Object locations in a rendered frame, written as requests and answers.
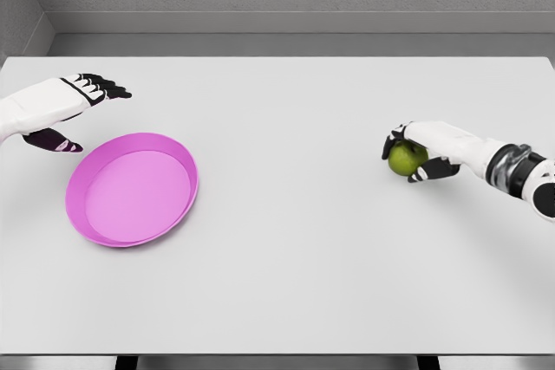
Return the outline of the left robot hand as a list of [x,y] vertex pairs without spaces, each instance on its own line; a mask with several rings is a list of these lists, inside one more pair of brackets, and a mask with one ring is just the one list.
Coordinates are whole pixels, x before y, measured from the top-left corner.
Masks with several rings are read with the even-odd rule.
[[10,133],[19,134],[34,147],[53,153],[80,153],[82,146],[52,126],[74,119],[104,101],[129,99],[132,94],[100,75],[80,73],[50,78],[5,99]]

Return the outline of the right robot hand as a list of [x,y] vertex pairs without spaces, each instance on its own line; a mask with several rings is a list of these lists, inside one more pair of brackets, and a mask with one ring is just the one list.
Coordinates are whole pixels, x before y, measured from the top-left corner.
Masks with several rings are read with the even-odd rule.
[[410,121],[391,130],[382,149],[385,160],[398,142],[408,140],[438,156],[421,164],[408,176],[409,183],[453,177],[460,171],[463,146],[476,137],[443,121]]

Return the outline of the green apple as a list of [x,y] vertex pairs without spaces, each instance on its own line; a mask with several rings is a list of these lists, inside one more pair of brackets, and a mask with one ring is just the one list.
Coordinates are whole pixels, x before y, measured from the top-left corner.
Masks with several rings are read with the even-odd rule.
[[428,159],[428,150],[409,140],[396,142],[387,157],[389,168],[404,177],[414,174]]

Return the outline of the pink round plate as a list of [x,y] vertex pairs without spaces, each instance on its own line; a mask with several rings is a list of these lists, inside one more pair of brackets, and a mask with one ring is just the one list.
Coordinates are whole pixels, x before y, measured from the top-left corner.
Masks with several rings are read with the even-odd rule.
[[65,207],[87,240],[127,248],[169,232],[191,209],[198,189],[197,164],[182,144],[157,133],[131,133],[80,162]]

